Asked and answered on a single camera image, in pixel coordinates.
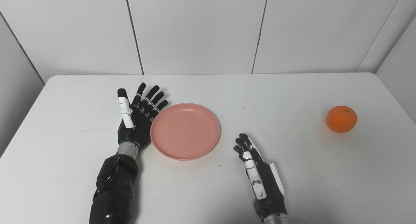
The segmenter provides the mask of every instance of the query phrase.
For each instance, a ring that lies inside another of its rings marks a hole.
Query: silver wrist
[[[132,142],[125,141],[119,145],[117,153],[125,154],[132,157],[133,159],[136,159],[138,147]]]

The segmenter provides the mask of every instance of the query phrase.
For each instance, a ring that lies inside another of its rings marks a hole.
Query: robotic hand
[[[282,182],[273,163],[263,161],[257,147],[248,135],[241,133],[235,139],[234,151],[244,162],[245,170],[255,194],[254,209],[266,224],[289,224]]]
[[[164,100],[157,105],[164,96],[163,92],[155,95],[159,91],[157,85],[142,99],[145,88],[145,83],[139,86],[131,107],[126,90],[120,88],[117,92],[123,114],[118,130],[119,148],[114,156],[104,161],[98,174],[89,224],[131,223],[134,182],[138,174],[136,156],[150,142],[154,118],[168,104]]]

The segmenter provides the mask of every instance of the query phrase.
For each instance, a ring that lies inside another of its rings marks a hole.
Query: black forearm
[[[118,153],[104,161],[97,177],[90,224],[131,223],[137,174],[137,163],[129,155]]]

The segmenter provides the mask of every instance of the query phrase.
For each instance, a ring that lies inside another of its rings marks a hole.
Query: white fingertip
[[[119,97],[120,108],[122,109],[123,121],[126,128],[133,128],[134,123],[131,120],[130,102],[127,98]]]
[[[248,178],[250,179],[251,186],[253,187],[254,195],[257,199],[264,199],[267,197],[266,190],[263,186],[263,181],[257,171],[256,165],[253,160],[244,162],[245,169],[247,171]]]
[[[254,143],[253,143],[253,140],[251,140],[250,139],[250,137],[247,135],[247,137],[248,137],[248,140],[250,140],[250,142],[251,142],[251,145],[250,145],[250,147],[249,147],[249,149],[255,149],[255,150],[257,150],[257,153],[259,153],[259,156],[261,156],[261,154],[260,154],[260,151],[259,151],[259,149],[254,145]]]
[[[278,171],[276,170],[276,166],[274,163],[269,164],[270,168],[272,169],[273,177],[275,177],[275,180],[279,186],[279,189],[283,196],[285,196],[285,189],[283,188],[282,181],[280,180]]]
[[[242,153],[242,157],[244,159],[253,159],[253,157],[251,156],[251,153],[250,152],[243,152]]]

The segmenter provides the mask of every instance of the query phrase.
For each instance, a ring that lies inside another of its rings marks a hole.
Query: tile grout line
[[[135,42],[135,44],[136,44],[136,50],[137,50],[138,62],[140,63],[141,74],[142,74],[142,75],[144,75],[143,65],[141,64],[140,52],[139,52],[139,50],[138,50],[138,43],[137,43],[136,30],[134,29],[133,18],[132,18],[132,16],[131,16],[131,10],[130,10],[129,0],[126,0],[126,3],[127,3],[127,9],[128,9],[128,11],[129,11],[129,17],[130,17],[131,29],[133,30],[134,42]]]
[[[33,62],[30,60],[29,56],[27,55],[25,49],[23,48],[22,44],[19,42],[19,39],[16,37],[15,33],[13,32],[12,28],[10,27],[9,23],[7,22],[6,18],[4,17],[3,13],[0,12],[0,18],[3,18],[4,22],[6,23],[7,27],[9,28],[10,32],[12,32],[13,37],[16,39],[16,42],[19,44],[20,48],[22,49],[23,53],[25,54],[27,60],[29,61],[30,65],[32,66],[33,70],[36,72],[37,76],[39,77],[40,81],[45,85],[42,77],[40,76],[39,72],[33,65]]]
[[[380,32],[382,31],[384,25],[386,24],[387,20],[389,19],[391,13],[393,12],[394,8],[397,5],[398,0],[394,3],[393,7],[391,8],[391,11],[389,12],[389,15],[387,15],[386,20],[383,22],[382,27],[380,27],[379,32],[377,33],[376,37],[374,38],[373,42],[371,43],[370,47],[368,48],[367,52],[365,53],[363,59],[361,60],[360,64],[358,65],[357,69],[355,70],[355,72],[358,72],[358,69],[360,69],[361,64],[363,63],[365,57],[367,56],[368,52],[370,52],[370,49],[373,47],[374,42],[376,42],[377,37],[379,36]]]
[[[253,68],[251,69],[251,74],[254,73],[254,64],[256,63],[257,51],[259,49],[261,29],[263,28],[264,15],[266,14],[266,6],[267,6],[267,0],[264,3],[263,16],[261,18],[261,24],[260,24],[259,38],[257,39],[256,53],[254,54]]]

